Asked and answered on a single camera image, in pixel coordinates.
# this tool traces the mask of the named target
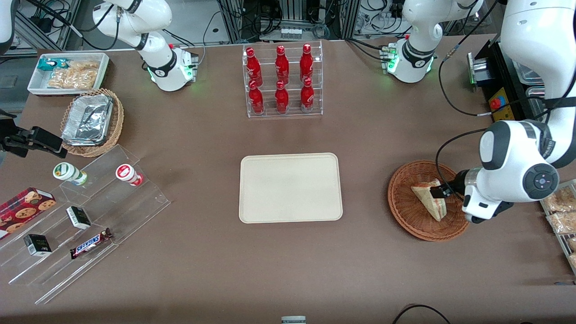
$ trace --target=round wicker basket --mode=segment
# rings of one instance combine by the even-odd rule
[[[440,164],[440,170],[447,179],[456,177],[456,173],[443,164]],[[396,170],[388,185],[388,204],[398,223],[410,234],[426,241],[451,240],[468,228],[462,202],[457,197],[446,198],[446,216],[437,221],[410,188],[416,183],[439,178],[434,162],[417,160]]]
[[[95,95],[107,95],[114,99],[114,107],[112,108],[112,116],[110,117],[110,126],[108,127],[108,138],[104,144],[100,146],[71,146],[62,143],[62,146],[67,149],[70,154],[80,155],[83,157],[96,157],[111,150],[118,142],[118,138],[120,138],[122,123],[124,122],[124,108],[122,107],[122,103],[112,91],[107,89],[98,89],[81,94],[81,96]],[[68,109],[64,113],[64,117],[60,123],[60,131],[64,130],[64,125],[66,125],[66,121],[68,120],[68,114],[70,113],[71,107],[72,103],[68,105]]]

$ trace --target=red bottle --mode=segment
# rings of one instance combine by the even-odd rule
[[[302,111],[305,113],[312,112],[314,89],[312,89],[312,79],[310,77],[304,78],[304,87],[300,92],[300,100],[302,101]]]
[[[248,97],[250,98],[250,105],[254,114],[261,115],[264,113],[264,100],[262,99],[262,93],[256,86],[256,81],[250,80],[248,83],[250,91],[248,91]]]
[[[262,70],[260,69],[260,62],[254,56],[254,48],[248,47],[246,49],[246,56],[248,56],[248,61],[246,63],[246,68],[248,69],[248,76],[250,80],[256,81],[256,86],[262,85]]]
[[[304,82],[305,77],[312,77],[314,59],[312,58],[312,46],[304,44],[302,46],[302,57],[300,58],[300,81]]]
[[[284,81],[284,85],[290,82],[290,64],[285,55],[284,46],[276,48],[276,75],[278,80]]]
[[[276,109],[281,115],[288,113],[288,91],[284,89],[284,81],[276,82]]]

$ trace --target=brown table surface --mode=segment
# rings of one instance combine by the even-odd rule
[[[471,37],[443,70],[450,98],[466,111],[486,109],[481,91],[467,85],[465,56],[487,39]],[[445,37],[440,58],[458,40]],[[390,323],[407,304],[424,303],[453,323],[574,323],[576,287],[553,285],[574,276],[536,203],[445,243],[412,237],[391,215],[385,196],[394,170],[433,160],[447,139],[491,123],[448,106],[440,60],[424,80],[404,84],[346,42],[323,46],[325,113],[293,120],[247,118],[242,46],[209,48],[202,80],[173,93],[150,82],[135,51],[109,52],[105,86],[126,112],[119,143],[172,204],[46,305],[0,274],[0,322],[279,323],[306,315],[311,324]],[[21,125],[59,134],[69,102],[30,95]],[[478,138],[452,143],[441,161],[456,171],[477,166]],[[238,219],[243,157],[313,152],[338,156],[340,220]],[[36,151],[9,156],[0,201],[27,186],[56,187],[51,170],[59,161]],[[92,159],[66,161],[83,167]],[[576,164],[560,173],[576,178]],[[422,319],[442,322],[422,310],[401,323]]]

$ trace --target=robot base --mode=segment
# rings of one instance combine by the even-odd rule
[[[168,72],[168,75],[158,77],[148,69],[152,81],[164,91],[176,91],[187,83],[196,81],[196,74],[198,72],[197,56],[192,57],[189,52],[180,48],[173,48],[172,51],[176,53],[176,65]]]
[[[391,60],[390,62],[382,62],[382,70],[384,74],[391,74],[402,82],[416,83],[422,80],[426,73],[430,71],[434,58],[430,59],[427,67],[413,67],[412,63],[410,63],[402,53],[402,46],[405,42],[406,39],[400,39],[396,43],[388,44],[387,51],[380,51],[380,57],[382,59]]]

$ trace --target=emergency stop button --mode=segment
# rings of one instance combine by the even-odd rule
[[[490,100],[490,108],[492,108],[492,110],[496,110],[498,108],[500,108],[501,106],[504,106],[506,104],[506,99],[503,96],[498,96],[492,100]]]

